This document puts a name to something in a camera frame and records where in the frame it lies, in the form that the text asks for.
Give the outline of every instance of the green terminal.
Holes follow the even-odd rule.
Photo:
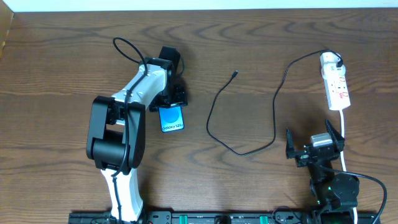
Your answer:
[[[268,216],[260,216],[260,224],[268,224]]]
[[[188,216],[180,215],[180,224],[188,224]]]

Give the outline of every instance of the power plug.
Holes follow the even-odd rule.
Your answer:
[[[331,52],[323,53],[320,59],[329,109],[338,111],[349,107],[351,103],[345,77],[346,67],[338,67],[340,58]]]

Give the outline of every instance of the wood grain surface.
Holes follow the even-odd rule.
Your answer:
[[[215,93],[239,70],[218,98],[210,129],[239,152],[269,142],[272,97],[285,67],[328,47],[347,67],[347,168],[386,184],[382,222],[398,222],[398,9],[313,9],[16,14],[0,61],[1,223],[66,223],[70,212],[111,206],[85,146],[94,98],[119,91],[137,71],[113,48],[115,36],[144,55],[176,46],[186,63],[185,130],[162,134],[158,114],[147,113],[139,167],[146,204],[185,211],[315,205],[308,170],[285,158],[285,128],[298,147],[325,132],[325,119],[340,128],[317,56],[290,69],[270,148],[237,157],[207,135],[205,123]],[[380,186],[361,179],[358,210],[377,211],[381,200]]]

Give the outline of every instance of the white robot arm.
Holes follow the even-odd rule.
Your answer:
[[[87,156],[95,161],[108,183],[113,205],[111,216],[119,220],[120,213],[121,220],[128,223],[137,221],[143,208],[138,191],[137,167],[145,149],[146,109],[157,111],[178,107],[181,110],[181,106],[187,105],[184,89],[174,83],[180,60],[176,49],[163,47],[159,58],[145,60],[148,69],[146,75],[145,66],[141,64],[137,75],[121,91],[110,98],[98,96],[94,100],[86,149]],[[125,133],[106,129],[106,125],[126,124],[124,101],[128,90],[129,136],[126,136]],[[123,167],[126,138],[129,138],[130,147],[127,163]],[[118,175],[114,183],[113,174],[118,169],[123,174]]]

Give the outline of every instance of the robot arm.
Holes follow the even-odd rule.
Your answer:
[[[159,58],[145,58],[147,75],[141,65],[137,75],[118,93],[112,97],[98,96],[91,109],[90,128],[88,132],[86,153],[88,158],[95,161],[97,168],[104,175],[112,200],[111,216],[119,220],[118,203],[112,175],[121,168],[123,175],[118,175],[116,183],[121,204],[121,217],[125,222],[138,220],[143,201],[139,195],[137,185],[137,167],[141,163],[145,149],[145,111],[150,108],[185,106],[187,97],[182,87],[175,85],[176,68],[180,54],[175,48],[163,47]],[[106,129],[107,125],[126,125],[124,120],[124,99],[130,87],[139,82],[131,90],[128,98],[127,111],[129,113],[129,136],[123,132]],[[127,163],[120,167],[125,151],[125,139],[129,138]]]
[[[322,213],[351,213],[352,209],[358,206],[358,178],[345,174],[335,175],[320,168],[321,166],[331,169],[331,161],[339,157],[345,145],[345,139],[328,120],[326,129],[327,133],[312,136],[312,143],[305,145],[305,150],[301,151],[295,150],[292,135],[287,129],[286,157],[295,159],[297,167],[308,167],[311,191],[320,206],[312,211],[312,223],[322,223]]]

